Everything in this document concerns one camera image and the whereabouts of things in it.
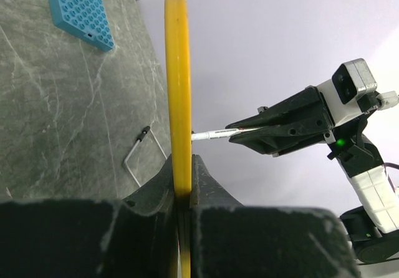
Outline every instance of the blue tube rack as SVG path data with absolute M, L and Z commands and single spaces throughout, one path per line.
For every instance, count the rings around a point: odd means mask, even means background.
M 55 26 L 107 52 L 115 47 L 102 0 L 49 0 Z

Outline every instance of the robotic arm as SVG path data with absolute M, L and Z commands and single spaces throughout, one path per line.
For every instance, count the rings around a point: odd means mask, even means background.
M 377 92 L 366 62 L 357 59 L 342 64 L 317 87 L 261 107 L 259 115 L 226 128 L 241 130 L 230 137 L 231 143 L 275 157 L 326 143 L 331 149 L 328 158 L 337 159 L 363 205 L 341 217 L 358 258 L 380 262 L 399 251 L 399 191 L 363 131 L 373 113 L 398 103 L 396 92 Z

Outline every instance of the yellow marker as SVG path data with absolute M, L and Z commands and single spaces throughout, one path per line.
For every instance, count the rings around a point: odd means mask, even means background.
M 191 71 L 186 0 L 165 0 L 166 76 L 181 271 L 190 277 Z

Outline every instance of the white marker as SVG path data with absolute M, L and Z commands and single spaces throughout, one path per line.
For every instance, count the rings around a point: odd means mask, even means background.
M 230 128 L 227 130 L 211 130 L 209 132 L 193 133 L 191 135 L 191 141 L 229 138 L 239 133 L 251 132 L 258 129 L 259 128 Z

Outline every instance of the wire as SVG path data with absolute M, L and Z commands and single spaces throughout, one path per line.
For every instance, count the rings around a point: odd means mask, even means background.
M 399 165 L 398 165 L 398 164 L 394 164 L 394 163 L 385 163 L 384 166 L 385 166 L 385 167 L 388 167 L 388 168 L 393 168 L 393 169 L 399 170 Z
M 399 257 L 387 259 L 385 261 L 374 262 L 374 263 L 371 263 L 371 264 L 383 264 L 384 262 L 388 262 L 388 261 L 399 261 Z M 371 264 L 364 262 L 363 264 L 357 264 L 357 265 L 358 266 L 369 266 Z

